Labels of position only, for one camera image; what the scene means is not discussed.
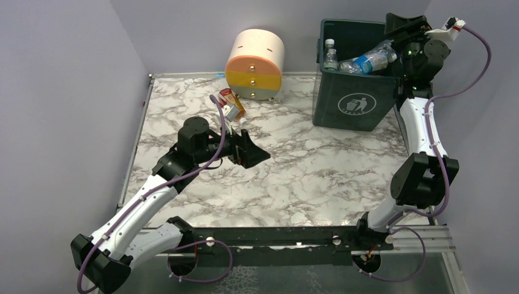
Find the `green label bottle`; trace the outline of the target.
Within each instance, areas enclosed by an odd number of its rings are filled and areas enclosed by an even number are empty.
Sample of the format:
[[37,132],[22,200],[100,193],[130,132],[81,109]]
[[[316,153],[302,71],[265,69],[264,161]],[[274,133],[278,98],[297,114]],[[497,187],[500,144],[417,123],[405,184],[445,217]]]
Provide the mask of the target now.
[[327,70],[339,71],[340,67],[337,60],[337,52],[335,49],[335,40],[326,39],[324,41],[326,55],[324,57],[323,66]]

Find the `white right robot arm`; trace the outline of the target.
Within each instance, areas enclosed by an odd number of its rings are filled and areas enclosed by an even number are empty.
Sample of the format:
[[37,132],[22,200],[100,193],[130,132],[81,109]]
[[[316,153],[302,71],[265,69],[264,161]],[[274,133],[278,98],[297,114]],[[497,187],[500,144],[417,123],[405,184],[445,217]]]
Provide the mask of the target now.
[[439,140],[431,98],[432,81],[450,55],[446,43],[455,40],[464,25],[451,17],[442,28],[432,29],[423,15],[386,15],[384,35],[399,57],[397,113],[409,156],[390,181],[390,195],[357,221],[353,238],[360,246],[383,243],[407,213],[422,214],[440,204],[459,170],[458,161],[449,158]]

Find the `blue cap clear bottle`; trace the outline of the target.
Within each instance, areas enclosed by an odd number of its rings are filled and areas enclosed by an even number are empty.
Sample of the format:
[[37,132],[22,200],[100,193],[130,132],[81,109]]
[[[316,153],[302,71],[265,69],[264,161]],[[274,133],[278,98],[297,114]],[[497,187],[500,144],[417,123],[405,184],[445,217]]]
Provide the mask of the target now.
[[359,57],[340,61],[339,69],[348,74],[368,75],[385,69],[397,60],[396,51],[392,48],[392,40],[384,40],[370,51]]

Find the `red gold label bottle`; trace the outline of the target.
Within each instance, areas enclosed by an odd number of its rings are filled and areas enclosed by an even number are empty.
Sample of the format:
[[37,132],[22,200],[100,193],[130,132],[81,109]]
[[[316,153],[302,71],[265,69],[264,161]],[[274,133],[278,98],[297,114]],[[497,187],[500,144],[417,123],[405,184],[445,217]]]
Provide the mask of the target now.
[[247,124],[245,108],[239,101],[238,96],[230,88],[225,88],[218,92],[218,102],[228,122],[237,122],[240,126]]

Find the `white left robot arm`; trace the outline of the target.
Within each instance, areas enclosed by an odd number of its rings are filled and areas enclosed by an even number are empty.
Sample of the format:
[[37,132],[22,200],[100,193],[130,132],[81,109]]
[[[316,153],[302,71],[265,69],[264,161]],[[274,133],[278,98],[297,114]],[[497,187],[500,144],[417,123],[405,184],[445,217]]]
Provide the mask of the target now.
[[177,143],[157,161],[131,201],[89,236],[79,234],[72,240],[73,261],[80,272],[77,285],[86,277],[102,293],[114,293],[138,264],[177,247],[184,232],[174,224],[164,224],[143,236],[139,232],[213,161],[228,158],[252,168],[270,157],[245,129],[235,132],[225,126],[217,134],[206,119],[187,119],[177,133]]

